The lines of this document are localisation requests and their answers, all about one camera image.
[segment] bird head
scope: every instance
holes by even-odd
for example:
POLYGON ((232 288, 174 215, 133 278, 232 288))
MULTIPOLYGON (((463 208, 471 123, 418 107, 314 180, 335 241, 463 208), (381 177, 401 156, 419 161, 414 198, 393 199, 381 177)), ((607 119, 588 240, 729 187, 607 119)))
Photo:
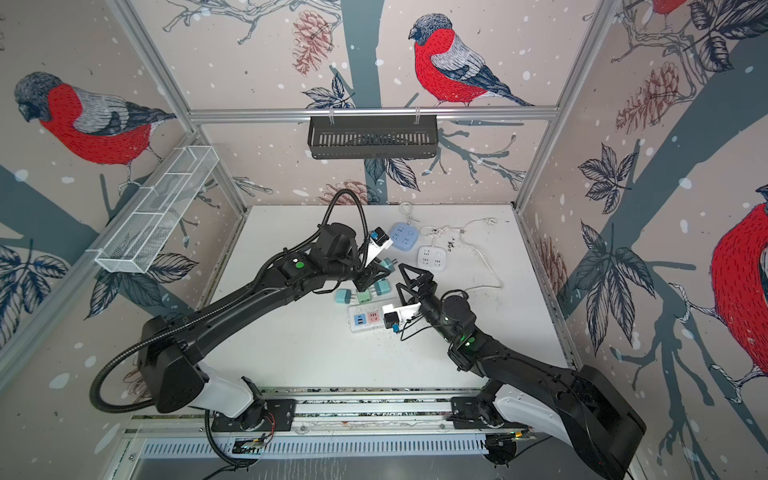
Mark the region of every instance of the bird head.
POLYGON ((766 203, 768 204, 768 185, 763 185, 762 187, 755 190, 758 194, 763 195, 766 199, 766 203))
POLYGON ((453 24, 442 13, 430 13, 416 20, 408 38, 416 40, 423 47, 429 37, 441 28, 453 28, 453 24))
POLYGON ((22 78, 14 90, 18 111, 26 121, 39 118, 51 121, 51 111, 48 109, 48 93, 63 82, 55 75, 36 71, 22 78))

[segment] white wire basket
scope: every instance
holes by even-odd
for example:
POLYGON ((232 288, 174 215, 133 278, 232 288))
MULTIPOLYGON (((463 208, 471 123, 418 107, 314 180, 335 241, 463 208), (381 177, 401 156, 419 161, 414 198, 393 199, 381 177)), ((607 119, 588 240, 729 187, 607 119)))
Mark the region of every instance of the white wire basket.
POLYGON ((213 147, 178 149, 168 171, 155 185, 144 186, 144 199, 96 256, 109 272, 146 273, 179 219, 219 161, 213 147))

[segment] black basket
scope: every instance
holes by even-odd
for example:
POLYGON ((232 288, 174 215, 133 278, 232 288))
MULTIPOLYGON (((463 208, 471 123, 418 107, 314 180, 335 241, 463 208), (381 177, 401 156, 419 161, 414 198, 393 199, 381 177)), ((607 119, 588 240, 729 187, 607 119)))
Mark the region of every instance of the black basket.
POLYGON ((437 155, 437 116, 312 117, 307 143, 312 157, 432 158, 437 155))

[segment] mesh basket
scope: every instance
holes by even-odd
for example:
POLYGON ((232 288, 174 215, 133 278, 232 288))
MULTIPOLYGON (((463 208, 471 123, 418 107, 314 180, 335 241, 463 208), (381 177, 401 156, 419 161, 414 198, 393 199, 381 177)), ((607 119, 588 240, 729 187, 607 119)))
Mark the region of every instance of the mesh basket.
POLYGON ((210 146, 180 149, 160 180, 139 190, 144 198, 96 262, 109 272, 146 273, 218 161, 210 146))
POLYGON ((307 140, 312 157, 432 158, 437 155, 437 116, 312 117, 307 140))

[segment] white table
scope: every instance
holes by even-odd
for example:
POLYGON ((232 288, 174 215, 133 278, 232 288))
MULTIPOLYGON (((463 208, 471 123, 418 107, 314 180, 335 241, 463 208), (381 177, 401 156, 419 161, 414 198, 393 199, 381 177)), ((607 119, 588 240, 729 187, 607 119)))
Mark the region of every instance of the white table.
MULTIPOLYGON (((394 223, 405 220, 397 206, 364 208, 371 230, 381 227, 389 231, 394 223)), ((253 207, 214 301, 251 281, 267 258, 306 239, 325 211, 321 206, 253 207)), ((469 293, 477 325, 520 353, 566 366, 510 206, 417 205, 413 216, 421 220, 420 225, 456 227, 476 218, 498 219, 494 226, 475 222, 464 235, 466 241, 480 248, 505 284, 503 290, 469 293)), ((355 207, 335 207, 330 222, 349 225, 360 241, 355 207)), ((436 246, 448 249, 450 240, 454 247, 448 252, 447 268, 435 275, 438 295, 495 283, 477 254, 462 247, 455 235, 447 233, 436 246)), ((415 266, 419 246, 431 242, 431 238, 420 237, 409 252, 390 247, 379 257, 415 266)), ((399 271, 388 280, 395 296, 395 284, 402 281, 399 271)), ((326 288, 334 283, 328 282, 326 288)), ((355 291, 351 282, 341 288, 355 291)), ((485 384, 486 379, 456 371, 438 333, 426 330, 405 342, 388 329, 352 333, 347 325, 348 308, 334 303, 332 294, 307 295, 252 322, 221 343, 205 362, 222 372, 247 376, 263 387, 477 388, 485 384)))

